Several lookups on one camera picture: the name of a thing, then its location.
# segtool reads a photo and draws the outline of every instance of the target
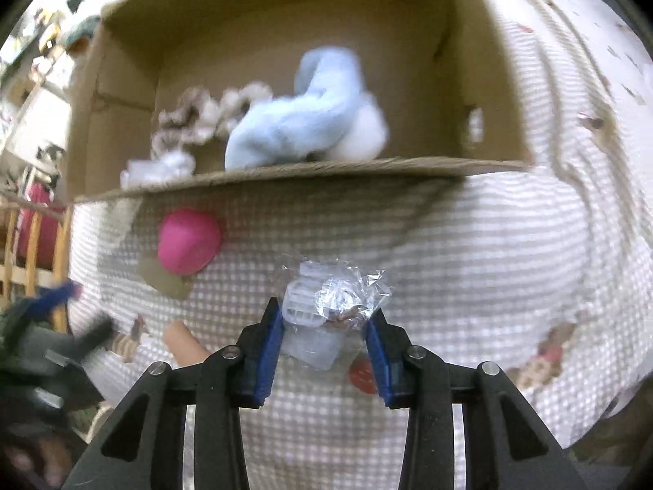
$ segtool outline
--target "pink ball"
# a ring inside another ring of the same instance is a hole
[[[200,272],[220,251],[222,233],[213,216],[191,209],[168,214],[159,230],[159,261],[168,272]]]

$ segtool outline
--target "red round object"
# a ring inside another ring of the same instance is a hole
[[[351,384],[365,394],[376,394],[376,381],[374,381],[374,372],[371,368],[369,357],[357,357],[349,367],[349,381]]]

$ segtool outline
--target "cardboard box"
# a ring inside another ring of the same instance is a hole
[[[123,191],[148,158],[157,114],[194,85],[220,98],[253,80],[292,94],[302,54],[343,45],[362,62],[391,129],[379,160],[224,173],[220,142],[192,181]],[[342,174],[466,176],[524,167],[517,90],[484,0],[128,0],[97,31],[73,97],[67,189],[77,201],[247,180]],[[468,115],[484,134],[468,142]]]

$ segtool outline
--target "blue gripper pad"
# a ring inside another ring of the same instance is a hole
[[[272,392],[272,382],[274,381],[274,373],[277,370],[277,362],[279,361],[283,341],[282,311],[276,300],[273,304],[272,301],[268,304],[265,315],[268,314],[271,318],[265,319],[267,333],[260,350],[256,385],[252,394],[254,401],[260,405],[264,404],[265,399]]]
[[[411,345],[406,331],[388,324],[381,310],[370,317],[365,331],[374,380],[385,406],[410,407],[415,395],[415,375],[404,366],[404,353]]]

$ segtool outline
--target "wooden chair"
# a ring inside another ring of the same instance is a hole
[[[7,303],[11,297],[11,285],[25,286],[25,296],[36,296],[37,287],[54,288],[66,279],[68,275],[69,239],[73,209],[68,208],[63,214],[48,209],[42,204],[12,197],[13,203],[2,205],[2,209],[9,211],[7,223],[7,242],[4,244],[4,277],[2,278],[2,297]],[[18,216],[22,208],[35,210],[29,229],[29,242],[25,267],[16,264],[14,243]],[[52,271],[37,268],[38,238],[40,237],[41,221],[43,216],[54,217],[59,221],[57,238],[52,260]],[[68,322],[64,306],[58,307],[52,314],[52,325],[55,331],[67,333]]]

